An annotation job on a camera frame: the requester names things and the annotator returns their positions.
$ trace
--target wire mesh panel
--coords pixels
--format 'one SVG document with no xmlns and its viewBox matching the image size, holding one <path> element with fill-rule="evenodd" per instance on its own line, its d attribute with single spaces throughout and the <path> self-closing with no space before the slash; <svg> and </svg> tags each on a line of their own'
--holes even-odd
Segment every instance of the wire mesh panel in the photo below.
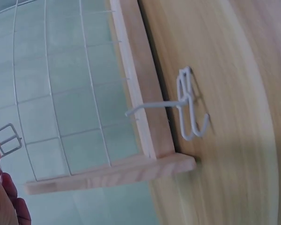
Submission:
<svg viewBox="0 0 281 225">
<path fill-rule="evenodd" d="M 25 161 L 12 166 L 12 154 L 1 164 L 17 182 L 139 152 L 113 13 L 105 1 L 0 2 L 0 127 L 14 124 L 23 137 L 14 154 Z"/>
</svg>

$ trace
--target wooden panel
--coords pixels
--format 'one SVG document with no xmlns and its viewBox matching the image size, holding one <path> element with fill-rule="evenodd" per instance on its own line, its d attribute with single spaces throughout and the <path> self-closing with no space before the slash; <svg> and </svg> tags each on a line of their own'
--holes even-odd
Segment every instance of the wooden panel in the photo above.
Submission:
<svg viewBox="0 0 281 225">
<path fill-rule="evenodd" d="M 191 66 L 198 123 L 205 112 L 212 123 L 191 142 L 173 133 L 177 149 L 201 165 L 166 179 L 162 190 L 154 181 L 154 192 L 164 193 L 157 207 L 179 201 L 183 210 L 163 213 L 183 217 L 177 225 L 281 224 L 281 1 L 140 3 L 164 95 L 177 99 L 177 71 Z M 179 131 L 177 112 L 169 116 Z M 173 200 L 177 189 L 182 198 Z"/>
<path fill-rule="evenodd" d="M 137 0 L 110 3 L 133 107 L 163 101 Z M 165 109 L 139 110 L 135 117 L 145 155 L 156 159 L 175 152 Z"/>
<path fill-rule="evenodd" d="M 48 192 L 111 187 L 170 176 L 193 170 L 196 167 L 193 157 L 179 153 L 159 160 L 144 155 L 131 157 L 131 159 L 133 160 L 128 160 L 127 163 L 93 172 L 27 183 L 25 190 L 29 195 L 36 195 Z"/>
</svg>

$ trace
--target wooden strip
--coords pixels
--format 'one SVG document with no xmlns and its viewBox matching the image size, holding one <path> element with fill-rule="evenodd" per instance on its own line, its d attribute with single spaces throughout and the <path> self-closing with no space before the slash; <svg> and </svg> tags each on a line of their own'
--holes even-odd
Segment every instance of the wooden strip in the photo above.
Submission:
<svg viewBox="0 0 281 225">
<path fill-rule="evenodd" d="M 115 28 L 133 107 L 163 101 L 159 81 L 137 0 L 111 0 Z M 140 110 L 135 115 L 142 149 L 147 157 L 175 152 L 165 109 Z"/>
<path fill-rule="evenodd" d="M 25 190 L 27 194 L 35 195 L 48 192 L 111 187 L 170 176 L 193 170 L 196 167 L 193 157 L 179 153 L 158 160 L 145 156 L 140 160 L 139 156 L 137 157 L 135 162 L 113 166 L 105 170 L 27 183 Z"/>
</svg>

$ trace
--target tile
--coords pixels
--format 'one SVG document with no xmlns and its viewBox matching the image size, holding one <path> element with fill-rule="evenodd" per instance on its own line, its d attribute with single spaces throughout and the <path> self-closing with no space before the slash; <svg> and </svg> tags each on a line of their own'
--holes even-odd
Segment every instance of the tile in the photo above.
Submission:
<svg viewBox="0 0 281 225">
<path fill-rule="evenodd" d="M 118 81 L 125 77 L 120 73 L 115 47 L 115 45 L 107 44 L 88 48 L 94 84 Z"/>
<path fill-rule="evenodd" d="M 99 128 L 95 101 L 89 89 L 53 96 L 60 135 Z"/>
<path fill-rule="evenodd" d="M 27 150 L 37 179 L 68 174 L 59 139 L 30 144 Z"/>
<path fill-rule="evenodd" d="M 25 147 L 2 158 L 0 166 L 4 172 L 11 175 L 15 184 L 35 180 Z"/>
<path fill-rule="evenodd" d="M 114 224 L 159 224 L 146 182 L 104 188 L 104 193 Z"/>
<path fill-rule="evenodd" d="M 46 4 L 49 22 L 80 15 L 79 0 L 47 0 Z"/>
<path fill-rule="evenodd" d="M 36 24 L 44 27 L 44 0 L 18 6 L 15 30 L 26 29 Z"/>
<path fill-rule="evenodd" d="M 0 38 L 0 64 L 13 60 L 13 36 L 6 35 Z"/>
<path fill-rule="evenodd" d="M 12 123 L 19 136 L 23 137 L 16 105 L 0 109 L 0 128 L 7 125 L 8 123 Z M 13 135 L 14 133 L 10 128 L 0 131 L 0 142 L 6 140 L 7 138 Z M 4 144 L 2 148 L 5 152 L 7 152 L 17 146 L 18 146 L 17 141 L 14 141 Z"/>
<path fill-rule="evenodd" d="M 83 13 L 87 45 L 116 41 L 111 36 L 110 21 L 112 21 L 112 13 Z"/>
<path fill-rule="evenodd" d="M 48 53 L 84 47 L 80 16 L 47 22 Z"/>
<path fill-rule="evenodd" d="M 18 102 L 49 95 L 50 85 L 45 57 L 17 63 L 15 84 Z"/>
<path fill-rule="evenodd" d="M 45 56 L 44 26 L 15 32 L 15 61 Z"/>
<path fill-rule="evenodd" d="M 19 104 L 27 143 L 58 136 L 51 96 Z"/>
<path fill-rule="evenodd" d="M 64 137 L 62 142 L 73 173 L 107 163 L 99 130 Z"/>
<path fill-rule="evenodd" d="M 15 9 L 7 10 L 0 13 L 0 37 L 13 32 Z"/>
<path fill-rule="evenodd" d="M 81 0 L 83 11 L 100 12 L 107 10 L 104 0 Z"/>
<path fill-rule="evenodd" d="M 83 225 L 113 225 L 102 188 L 74 191 L 73 198 Z"/>
<path fill-rule="evenodd" d="M 113 83 L 95 87 L 95 94 L 103 126 L 129 120 L 125 116 L 127 101 L 123 84 Z"/>
<path fill-rule="evenodd" d="M 139 153 L 132 124 L 122 124 L 103 129 L 111 161 Z"/>
<path fill-rule="evenodd" d="M 0 0 L 0 12 L 4 9 L 8 9 L 9 7 L 15 6 L 16 5 L 16 0 Z M 7 11 L 15 11 L 15 8 L 8 9 Z"/>
<path fill-rule="evenodd" d="M 33 225 L 84 225 L 72 192 L 24 195 Z"/>
<path fill-rule="evenodd" d="M 12 64 L 0 65 L 0 108 L 15 104 L 14 75 Z"/>
<path fill-rule="evenodd" d="M 53 93 L 90 86 L 84 49 L 49 56 L 49 72 Z"/>
</svg>

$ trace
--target wire hook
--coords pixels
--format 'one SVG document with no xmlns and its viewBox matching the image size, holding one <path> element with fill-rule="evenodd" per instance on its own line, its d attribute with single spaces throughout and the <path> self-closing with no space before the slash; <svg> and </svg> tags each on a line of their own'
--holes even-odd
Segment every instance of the wire hook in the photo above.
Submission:
<svg viewBox="0 0 281 225">
<path fill-rule="evenodd" d="M 130 116 L 143 108 L 176 107 L 179 111 L 180 129 L 183 138 L 186 139 L 187 141 L 190 141 L 192 140 L 192 138 L 194 138 L 194 136 L 202 137 L 206 132 L 207 126 L 209 124 L 209 115 L 207 113 L 205 114 L 202 130 L 199 131 L 196 123 L 194 104 L 193 104 L 193 91 L 192 91 L 190 67 L 185 67 L 184 69 L 179 70 L 179 75 L 177 77 L 176 83 L 177 83 L 178 101 L 144 103 L 142 105 L 133 108 L 132 110 L 127 111 L 125 115 Z M 192 131 L 189 135 L 186 134 L 185 125 L 184 125 L 184 114 L 183 114 L 182 107 L 185 105 L 189 105 L 189 111 L 190 111 Z"/>
</svg>

